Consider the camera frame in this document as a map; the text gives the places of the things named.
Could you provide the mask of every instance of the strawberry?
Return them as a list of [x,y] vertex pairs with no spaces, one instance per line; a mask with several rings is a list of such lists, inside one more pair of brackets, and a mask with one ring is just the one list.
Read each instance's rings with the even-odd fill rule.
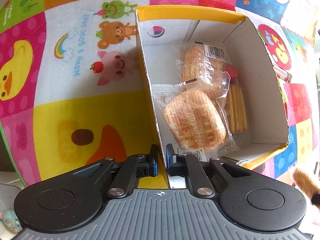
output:
[[100,73],[103,70],[103,63],[101,61],[96,61],[95,63],[91,64],[90,69],[92,69],[95,73]]
[[102,10],[100,10],[100,11],[98,11],[98,12],[96,12],[96,13],[94,13],[93,15],[105,15],[106,14],[106,10],[105,9],[102,9]]

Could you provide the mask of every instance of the metal screw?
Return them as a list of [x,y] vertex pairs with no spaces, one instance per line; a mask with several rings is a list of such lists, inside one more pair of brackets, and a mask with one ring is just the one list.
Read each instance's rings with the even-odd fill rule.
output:
[[203,195],[203,196],[209,196],[213,193],[212,189],[210,189],[208,187],[198,188],[197,192],[199,195]]
[[122,188],[119,188],[119,187],[114,187],[114,188],[109,190],[109,194],[113,195],[113,196],[121,196],[121,195],[124,194],[124,190]]

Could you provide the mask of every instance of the white barcode label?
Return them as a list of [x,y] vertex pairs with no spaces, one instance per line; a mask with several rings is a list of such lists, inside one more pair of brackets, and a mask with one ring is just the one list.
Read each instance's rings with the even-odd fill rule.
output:
[[178,154],[192,154],[198,158],[199,161],[201,162],[206,162],[207,157],[205,156],[204,149],[203,148],[198,148],[198,149],[193,149],[193,150],[182,150],[178,148]]
[[204,46],[204,51],[205,51],[205,55],[207,57],[211,57],[211,58],[227,61],[226,52],[225,52],[224,49],[220,49],[220,48],[217,48],[217,47],[214,47],[214,46],[210,46],[210,45],[205,45]]
[[236,163],[236,165],[242,166],[243,164],[248,163],[248,162],[249,162],[249,160],[238,161]]

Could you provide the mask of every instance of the round hole in box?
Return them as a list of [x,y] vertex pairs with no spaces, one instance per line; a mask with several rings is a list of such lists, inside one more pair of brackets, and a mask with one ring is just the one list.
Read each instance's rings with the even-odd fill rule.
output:
[[164,34],[164,27],[161,26],[153,26],[148,31],[147,34],[151,38],[159,38]]

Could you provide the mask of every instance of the orange beak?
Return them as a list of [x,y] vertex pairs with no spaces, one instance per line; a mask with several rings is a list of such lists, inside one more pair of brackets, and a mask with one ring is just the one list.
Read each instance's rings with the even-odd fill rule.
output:
[[10,71],[8,78],[4,83],[4,90],[7,92],[7,95],[10,94],[11,84],[12,84],[12,72]]

